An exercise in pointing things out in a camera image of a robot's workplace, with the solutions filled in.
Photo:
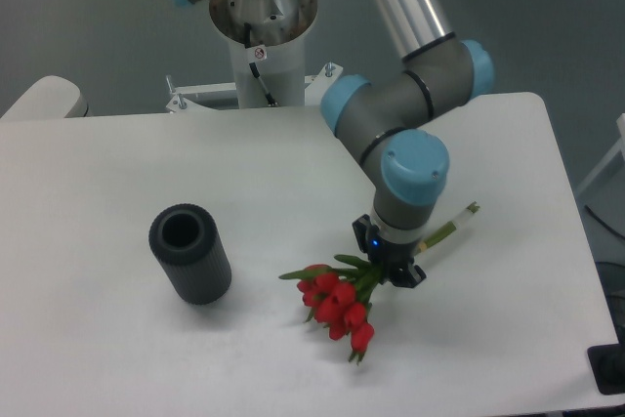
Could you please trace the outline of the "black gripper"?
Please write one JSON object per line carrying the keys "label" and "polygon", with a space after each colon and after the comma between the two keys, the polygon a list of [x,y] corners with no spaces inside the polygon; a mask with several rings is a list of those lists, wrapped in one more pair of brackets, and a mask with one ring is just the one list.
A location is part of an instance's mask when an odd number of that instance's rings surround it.
{"label": "black gripper", "polygon": [[367,214],[352,223],[358,249],[367,256],[373,265],[382,268],[382,276],[387,276],[391,284],[399,288],[415,288],[426,279],[426,273],[414,264],[418,239],[404,236],[402,230],[383,230],[375,225]]}

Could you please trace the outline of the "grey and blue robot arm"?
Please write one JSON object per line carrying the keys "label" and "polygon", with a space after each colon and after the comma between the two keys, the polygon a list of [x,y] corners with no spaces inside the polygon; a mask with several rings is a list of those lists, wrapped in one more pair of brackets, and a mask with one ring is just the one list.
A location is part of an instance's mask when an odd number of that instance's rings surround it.
{"label": "grey and blue robot arm", "polygon": [[402,62],[386,85],[331,69],[305,81],[304,38],[317,0],[207,2],[229,44],[233,88],[242,108],[316,102],[333,133],[375,187],[371,211],[354,223],[359,249],[384,280],[412,288],[424,278],[414,259],[449,168],[444,144],[423,126],[490,91],[492,60],[459,40],[437,0],[375,0]]}

